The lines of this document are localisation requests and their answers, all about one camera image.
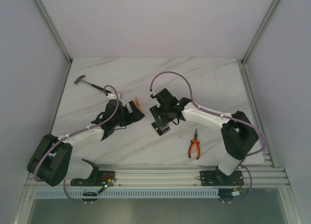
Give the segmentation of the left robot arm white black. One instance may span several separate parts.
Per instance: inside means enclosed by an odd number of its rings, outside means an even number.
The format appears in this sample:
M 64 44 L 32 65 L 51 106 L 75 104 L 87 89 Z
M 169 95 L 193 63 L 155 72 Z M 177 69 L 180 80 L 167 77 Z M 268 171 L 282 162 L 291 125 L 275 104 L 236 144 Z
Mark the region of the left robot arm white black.
M 105 110 L 77 133 L 62 136 L 45 135 L 28 162 L 27 171 L 33 174 L 37 181 L 43 181 L 51 187 L 60 184 L 68 173 L 74 149 L 103 141 L 115 132 L 116 127 L 127 127 L 145 117 L 134 101 L 130 101 L 129 105 L 132 111 L 121 101 L 111 99 Z

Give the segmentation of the black fuse box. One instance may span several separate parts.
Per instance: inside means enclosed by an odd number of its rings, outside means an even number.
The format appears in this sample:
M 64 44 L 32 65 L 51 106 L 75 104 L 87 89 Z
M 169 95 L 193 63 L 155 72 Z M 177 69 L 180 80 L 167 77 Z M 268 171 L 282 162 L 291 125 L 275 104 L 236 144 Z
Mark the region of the black fuse box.
M 170 127 L 167 124 L 164 127 L 159 127 L 157 126 L 156 122 L 153 122 L 151 126 L 154 128 L 154 130 L 157 132 L 159 136 L 162 136 L 166 132 L 170 131 Z

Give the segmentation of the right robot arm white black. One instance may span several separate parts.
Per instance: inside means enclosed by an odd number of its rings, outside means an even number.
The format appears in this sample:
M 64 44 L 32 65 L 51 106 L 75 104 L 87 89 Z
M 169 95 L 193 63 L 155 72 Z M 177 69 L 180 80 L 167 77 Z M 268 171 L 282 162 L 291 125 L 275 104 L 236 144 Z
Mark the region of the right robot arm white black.
M 241 179 L 242 173 L 237 168 L 259 139 L 243 112 L 224 114 L 204 109 L 189 98 L 178 100 L 166 88 L 150 97 L 156 101 L 149 110 L 155 119 L 152 127 L 159 136 L 170 130 L 170 122 L 178 125 L 180 121 L 191 121 L 221 131 L 226 154 L 215 170 L 201 174 L 203 185 L 232 186 Z

